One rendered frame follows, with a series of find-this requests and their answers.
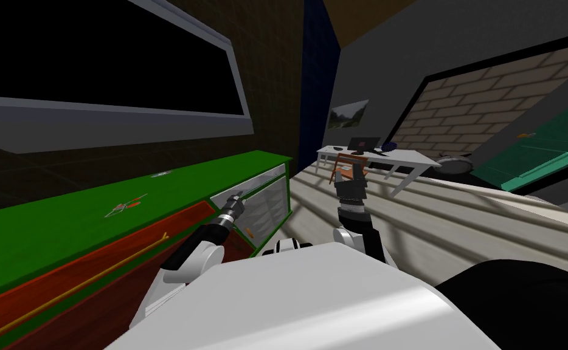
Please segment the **glass cupboard door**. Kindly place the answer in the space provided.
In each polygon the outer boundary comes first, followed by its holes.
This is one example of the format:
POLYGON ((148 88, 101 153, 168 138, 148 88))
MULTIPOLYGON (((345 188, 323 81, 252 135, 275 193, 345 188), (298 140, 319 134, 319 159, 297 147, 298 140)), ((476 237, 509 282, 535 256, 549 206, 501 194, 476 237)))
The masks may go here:
POLYGON ((256 248, 262 246, 288 215, 288 190, 285 173, 286 165, 281 164, 210 198, 218 208, 222 208, 228 197, 242 192, 244 212, 235 221, 235 225, 256 248), (246 227, 250 228, 254 239, 249 238, 246 227))

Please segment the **brown wooden chair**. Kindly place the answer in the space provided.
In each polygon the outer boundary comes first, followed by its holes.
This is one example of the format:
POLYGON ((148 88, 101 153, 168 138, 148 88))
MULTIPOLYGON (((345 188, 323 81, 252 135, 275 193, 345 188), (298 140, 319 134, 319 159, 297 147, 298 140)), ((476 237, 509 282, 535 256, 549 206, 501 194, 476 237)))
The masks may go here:
POLYGON ((366 165, 367 165, 367 162, 368 162, 367 157, 356 156, 356 155, 352 155, 352 154, 339 153, 336 157, 336 161, 334 163, 334 168, 331 172, 329 183, 331 184, 334 181, 334 172, 338 169, 350 170, 350 179, 353 180, 354 179, 354 173, 353 173, 354 164, 361 163, 361 164, 363 164, 363 166, 365 168, 366 165))

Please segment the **grey framed dark window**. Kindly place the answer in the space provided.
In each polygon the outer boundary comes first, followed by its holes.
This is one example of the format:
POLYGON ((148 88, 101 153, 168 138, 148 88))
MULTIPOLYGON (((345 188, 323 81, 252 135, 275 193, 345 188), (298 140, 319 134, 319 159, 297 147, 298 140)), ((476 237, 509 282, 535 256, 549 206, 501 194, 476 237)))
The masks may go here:
POLYGON ((253 132, 231 41, 169 0, 0 0, 0 149, 253 132))

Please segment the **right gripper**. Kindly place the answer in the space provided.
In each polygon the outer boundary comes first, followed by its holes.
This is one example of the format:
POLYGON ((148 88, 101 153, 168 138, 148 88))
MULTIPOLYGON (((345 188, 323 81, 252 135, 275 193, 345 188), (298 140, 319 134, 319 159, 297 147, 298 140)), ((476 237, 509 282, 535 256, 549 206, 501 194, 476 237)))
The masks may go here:
POLYGON ((350 180, 350 170, 338 169, 334 172, 336 195, 342 201, 363 201, 367 198, 366 172, 361 163, 354 164, 354 180, 350 180))

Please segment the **green cupboard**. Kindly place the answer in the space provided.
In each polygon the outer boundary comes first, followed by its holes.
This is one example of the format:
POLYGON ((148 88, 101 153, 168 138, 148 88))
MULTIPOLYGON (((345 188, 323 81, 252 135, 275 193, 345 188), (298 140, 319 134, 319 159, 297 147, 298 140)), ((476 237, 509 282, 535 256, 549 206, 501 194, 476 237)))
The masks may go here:
POLYGON ((170 217, 289 158, 251 151, 0 210, 0 294, 170 217), (116 205, 142 202, 105 218, 116 205))

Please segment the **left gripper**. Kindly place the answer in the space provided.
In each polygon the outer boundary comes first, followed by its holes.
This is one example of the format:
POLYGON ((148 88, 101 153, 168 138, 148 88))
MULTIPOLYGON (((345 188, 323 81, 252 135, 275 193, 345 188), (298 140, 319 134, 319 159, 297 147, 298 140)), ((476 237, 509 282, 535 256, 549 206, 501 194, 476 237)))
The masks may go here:
POLYGON ((244 206, 241 195, 242 192, 238 192, 228 197, 223 206, 223 214, 229 215, 233 218, 239 218, 243 214, 246 207, 244 206))

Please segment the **dark red cupboard front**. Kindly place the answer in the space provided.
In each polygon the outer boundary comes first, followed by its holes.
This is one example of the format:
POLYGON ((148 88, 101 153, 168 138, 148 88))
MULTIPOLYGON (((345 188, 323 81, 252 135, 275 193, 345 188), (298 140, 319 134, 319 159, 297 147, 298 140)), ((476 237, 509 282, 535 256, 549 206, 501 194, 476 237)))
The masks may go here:
MULTIPOLYGON (((185 240, 164 244, 88 284, 18 329, 2 350, 103 350, 128 329, 161 264, 185 240)), ((224 262, 247 258, 250 245, 232 230, 224 262)))

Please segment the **black laptop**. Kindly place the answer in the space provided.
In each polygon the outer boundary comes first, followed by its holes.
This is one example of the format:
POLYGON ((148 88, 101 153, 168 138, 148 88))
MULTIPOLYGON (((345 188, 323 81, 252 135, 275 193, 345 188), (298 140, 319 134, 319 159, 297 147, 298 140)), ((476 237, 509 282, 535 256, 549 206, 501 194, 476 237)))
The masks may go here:
POLYGON ((352 138, 347 150, 353 151, 352 155, 362 156, 365 152, 374 152, 381 138, 357 137, 352 138))

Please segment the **landscape picture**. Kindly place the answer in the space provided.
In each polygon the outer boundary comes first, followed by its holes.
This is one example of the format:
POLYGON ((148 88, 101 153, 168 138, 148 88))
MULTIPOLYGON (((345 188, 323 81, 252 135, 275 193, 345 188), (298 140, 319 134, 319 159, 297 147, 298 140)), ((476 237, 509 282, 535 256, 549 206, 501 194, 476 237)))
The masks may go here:
POLYGON ((368 102, 368 100, 363 100, 331 108, 327 129, 357 127, 365 114, 368 102))

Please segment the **red and grey utensil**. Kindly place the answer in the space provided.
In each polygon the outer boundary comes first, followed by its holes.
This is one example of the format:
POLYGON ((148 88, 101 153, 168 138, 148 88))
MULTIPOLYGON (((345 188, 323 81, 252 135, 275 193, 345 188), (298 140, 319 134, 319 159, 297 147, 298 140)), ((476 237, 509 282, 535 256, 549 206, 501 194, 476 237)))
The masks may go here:
POLYGON ((142 199, 147 195, 148 194, 146 193, 146 194, 143 194, 142 196, 135 197, 134 199, 132 199, 128 202, 120 203, 119 205, 116 205, 105 215, 105 218, 109 218, 111 216, 120 214, 120 213, 122 213, 123 211, 126 211, 129 208, 133 208, 133 207, 139 205, 142 202, 142 199))

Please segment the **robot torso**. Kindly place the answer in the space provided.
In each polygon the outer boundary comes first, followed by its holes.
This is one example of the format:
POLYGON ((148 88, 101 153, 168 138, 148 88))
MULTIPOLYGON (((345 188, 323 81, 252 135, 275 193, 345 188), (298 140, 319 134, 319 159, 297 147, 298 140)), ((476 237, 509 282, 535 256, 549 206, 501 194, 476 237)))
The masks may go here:
POLYGON ((338 242, 222 262, 105 350, 500 350, 428 283, 338 242))

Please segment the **red drawer front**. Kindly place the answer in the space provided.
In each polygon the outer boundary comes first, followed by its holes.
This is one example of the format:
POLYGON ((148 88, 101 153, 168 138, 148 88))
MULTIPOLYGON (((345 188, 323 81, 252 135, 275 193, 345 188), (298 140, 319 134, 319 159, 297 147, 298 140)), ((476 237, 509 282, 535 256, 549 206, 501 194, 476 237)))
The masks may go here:
POLYGON ((192 225, 205 220, 214 212, 215 210, 208 202, 198 202, 168 218, 0 294, 0 328, 160 240, 164 232, 170 236, 170 239, 164 241, 167 242, 192 225))

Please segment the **grey round robot vacuum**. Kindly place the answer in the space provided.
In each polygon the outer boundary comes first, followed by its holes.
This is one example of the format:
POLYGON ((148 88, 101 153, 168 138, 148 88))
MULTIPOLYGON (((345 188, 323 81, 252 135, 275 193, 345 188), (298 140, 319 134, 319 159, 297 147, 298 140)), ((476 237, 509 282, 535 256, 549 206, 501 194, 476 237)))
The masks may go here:
POLYGON ((474 165, 469 159, 470 155, 471 153, 440 153, 440 157, 436 160, 440 166, 434 167, 434 171, 442 174, 470 173, 474 169, 474 165))

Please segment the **white table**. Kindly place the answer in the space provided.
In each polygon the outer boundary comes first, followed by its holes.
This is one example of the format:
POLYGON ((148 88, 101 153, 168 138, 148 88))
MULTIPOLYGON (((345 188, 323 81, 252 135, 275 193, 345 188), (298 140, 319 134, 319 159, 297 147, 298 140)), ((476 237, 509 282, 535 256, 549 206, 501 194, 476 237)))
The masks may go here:
MULTIPOLYGON (((314 164, 315 173, 318 172, 321 159, 324 161, 324 164, 327 164, 327 159, 329 157, 336 157, 339 153, 352 154, 354 151, 343 149, 341 152, 340 150, 336 150, 334 146, 325 146, 316 152, 317 159, 314 164)), ((406 186, 430 167, 441 167, 441 165, 436 161, 420 154, 417 151, 407 149, 396 149, 388 152, 387 155, 384 156, 380 156, 378 153, 364 152, 361 156, 368 158, 370 163, 383 163, 394 166, 388 175, 385 176, 384 180, 387 180, 400 166, 413 168, 410 174, 407 175, 396 187, 394 187, 394 189, 390 192, 389 197, 394 197, 400 191, 405 189, 406 186)))

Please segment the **green door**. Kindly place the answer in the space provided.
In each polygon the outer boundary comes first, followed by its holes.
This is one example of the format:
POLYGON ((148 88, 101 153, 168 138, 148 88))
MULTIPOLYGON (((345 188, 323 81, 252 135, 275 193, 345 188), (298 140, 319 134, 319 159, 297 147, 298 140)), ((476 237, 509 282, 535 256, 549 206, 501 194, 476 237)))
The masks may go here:
POLYGON ((514 145, 473 170, 472 175, 514 191, 568 167, 568 109, 540 126, 534 136, 514 145))

